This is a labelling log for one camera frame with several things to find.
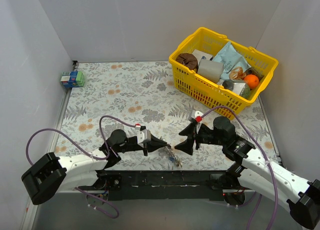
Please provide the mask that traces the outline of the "steel disc with keyrings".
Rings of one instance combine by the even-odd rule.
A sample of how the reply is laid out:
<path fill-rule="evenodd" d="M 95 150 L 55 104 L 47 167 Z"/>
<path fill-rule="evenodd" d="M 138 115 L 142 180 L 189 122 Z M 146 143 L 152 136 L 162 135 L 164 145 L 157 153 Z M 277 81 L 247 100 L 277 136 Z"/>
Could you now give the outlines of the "steel disc with keyrings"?
<path fill-rule="evenodd" d="M 167 143 L 167 147 L 162 147 L 162 148 L 160 148 L 158 151 L 166 154 L 166 155 L 168 156 L 168 159 L 169 159 L 169 157 L 173 157 L 175 161 L 172 162 L 172 163 L 173 163 L 176 167 L 178 167 L 178 168 L 182 168 L 182 167 L 183 167 L 180 158 L 175 155 L 174 149 L 171 147 L 170 144 Z"/>

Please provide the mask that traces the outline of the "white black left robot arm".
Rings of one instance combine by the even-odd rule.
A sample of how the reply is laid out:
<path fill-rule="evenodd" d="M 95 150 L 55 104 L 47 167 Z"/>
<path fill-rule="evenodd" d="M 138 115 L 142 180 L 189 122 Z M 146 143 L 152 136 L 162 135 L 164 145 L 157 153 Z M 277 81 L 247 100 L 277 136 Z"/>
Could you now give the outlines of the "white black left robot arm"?
<path fill-rule="evenodd" d="M 46 153 L 22 175 L 21 180 L 34 205 L 41 205 L 57 192 L 76 187 L 93 187 L 101 190 L 106 177 L 99 173 L 113 167 L 121 158 L 120 153 L 142 151 L 144 156 L 168 143 L 153 136 L 143 128 L 136 136 L 127 137 L 122 129 L 114 130 L 106 143 L 92 152 L 74 156 L 56 156 Z"/>

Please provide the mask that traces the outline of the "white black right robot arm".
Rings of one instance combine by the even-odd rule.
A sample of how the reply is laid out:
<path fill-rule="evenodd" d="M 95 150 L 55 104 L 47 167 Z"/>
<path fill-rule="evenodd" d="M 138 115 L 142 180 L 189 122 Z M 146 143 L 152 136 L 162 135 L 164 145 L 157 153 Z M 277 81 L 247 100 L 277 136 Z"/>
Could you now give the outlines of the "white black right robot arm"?
<path fill-rule="evenodd" d="M 249 188 L 282 206 L 301 226 L 313 230 L 320 221 L 320 181 L 300 177 L 276 161 L 264 157 L 255 144 L 236 133 L 235 126 L 224 116 L 216 117 L 213 128 L 197 116 L 179 135 L 186 140 L 175 149 L 192 155 L 201 144 L 222 146 L 223 154 L 234 162 L 226 171 L 232 189 Z"/>

